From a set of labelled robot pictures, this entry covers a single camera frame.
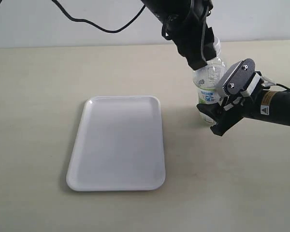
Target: white tray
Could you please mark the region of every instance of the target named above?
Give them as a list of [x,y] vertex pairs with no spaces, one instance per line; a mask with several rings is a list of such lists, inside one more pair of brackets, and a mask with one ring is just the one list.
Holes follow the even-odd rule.
[[160,102],[101,96],[84,107],[67,184],[75,191],[153,190],[165,179]]

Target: clear plastic bottle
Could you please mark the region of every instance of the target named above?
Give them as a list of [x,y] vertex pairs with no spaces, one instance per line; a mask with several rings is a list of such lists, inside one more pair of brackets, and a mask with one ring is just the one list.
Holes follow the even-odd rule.
[[[221,45],[217,37],[215,37],[214,48],[217,56],[208,60],[205,67],[193,73],[193,82],[198,87],[199,103],[214,104],[221,101],[215,87],[227,71],[227,64],[221,58]],[[206,122],[214,123],[214,120],[207,115],[201,112],[200,115]]]

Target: plastic water bottle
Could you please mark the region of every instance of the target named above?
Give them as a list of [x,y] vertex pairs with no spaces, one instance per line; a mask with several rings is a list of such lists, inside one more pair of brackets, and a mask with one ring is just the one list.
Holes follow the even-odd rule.
[[[226,63],[221,59],[221,45],[219,38],[215,37],[214,48],[217,56],[208,60],[207,65],[193,73],[193,82],[198,87],[199,103],[214,104],[221,102],[215,87],[224,73],[227,71]],[[200,112],[201,118],[206,122],[214,123],[214,120]]]

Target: white wall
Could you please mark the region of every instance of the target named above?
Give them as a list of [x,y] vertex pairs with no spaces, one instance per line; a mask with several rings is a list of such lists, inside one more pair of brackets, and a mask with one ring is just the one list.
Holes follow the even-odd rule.
[[[68,12],[117,29],[142,7],[139,0],[60,0]],[[208,18],[222,41],[290,39],[290,0],[213,0]],[[119,34],[69,21],[51,0],[3,0],[0,47],[161,44],[161,24],[145,10]]]

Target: table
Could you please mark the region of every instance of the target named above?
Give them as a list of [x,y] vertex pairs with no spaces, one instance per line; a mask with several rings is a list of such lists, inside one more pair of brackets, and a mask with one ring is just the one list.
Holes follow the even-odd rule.
[[[290,41],[223,43],[290,86]],[[85,100],[154,95],[166,181],[150,192],[65,183]],[[0,49],[0,231],[290,232],[290,127],[244,119],[215,136],[174,45]]]

